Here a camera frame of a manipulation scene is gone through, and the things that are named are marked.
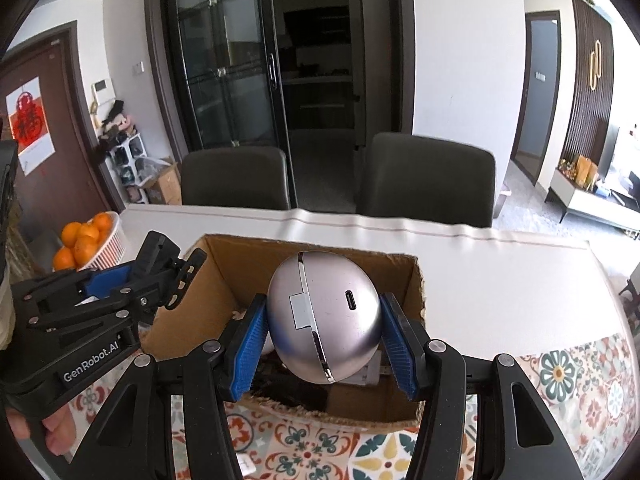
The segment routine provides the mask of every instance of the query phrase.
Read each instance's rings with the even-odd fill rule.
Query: glass panel
[[[177,7],[205,147],[276,145],[258,0],[177,0]]]

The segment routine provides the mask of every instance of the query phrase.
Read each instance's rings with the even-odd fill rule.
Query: silver bolt
[[[138,368],[144,368],[148,366],[151,362],[151,356],[149,354],[142,354],[133,359],[133,364],[135,364]]]
[[[498,362],[502,366],[507,366],[507,367],[513,366],[514,364],[516,364],[516,361],[509,354],[500,354],[498,356]]]
[[[442,341],[438,339],[434,339],[433,341],[429,341],[429,350],[432,352],[437,352],[438,354],[443,353],[447,349],[447,345],[445,345]]]
[[[207,354],[215,354],[222,348],[222,345],[216,339],[209,339],[202,344],[202,349]]]

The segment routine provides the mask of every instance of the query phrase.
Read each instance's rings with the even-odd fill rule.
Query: human hand
[[[30,437],[29,425],[21,413],[13,408],[8,408],[6,410],[6,418],[17,440]],[[50,452],[54,455],[62,455],[71,449],[71,446],[76,441],[76,423],[68,404],[65,404],[53,415],[45,418],[42,421],[42,425],[47,429],[45,442]]]

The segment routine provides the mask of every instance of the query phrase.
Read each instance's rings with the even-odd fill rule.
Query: small cardboard box
[[[195,245],[206,251],[204,263],[182,303],[175,310],[160,308],[143,350],[157,359],[188,354],[207,339],[220,336],[233,311],[246,309],[254,295],[267,293],[277,267],[300,251],[324,250],[342,254],[358,264],[379,293],[396,295],[406,316],[421,319],[422,277],[414,256],[328,248],[228,235],[206,235]],[[241,400],[247,405],[267,405],[272,410],[311,417],[361,430],[396,431],[415,427],[417,402],[409,402],[393,376],[382,376],[377,386],[332,384],[325,413],[290,409],[269,399]]]
[[[143,189],[152,204],[182,205],[178,165],[172,164],[162,170],[155,179],[147,182]]]

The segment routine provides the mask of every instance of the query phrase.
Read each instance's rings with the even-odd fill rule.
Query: blue gripper pad
[[[108,298],[111,291],[129,281],[131,262],[107,270],[97,270],[84,286],[87,298],[95,296],[99,300]]]
[[[406,394],[409,400],[414,400],[418,394],[414,354],[402,334],[398,314],[394,313],[390,298],[380,296],[380,307],[382,307],[382,342],[391,363],[391,370],[398,383],[398,388]]]
[[[244,314],[225,354],[232,402],[238,402],[251,388],[268,332],[266,296],[259,294]]]

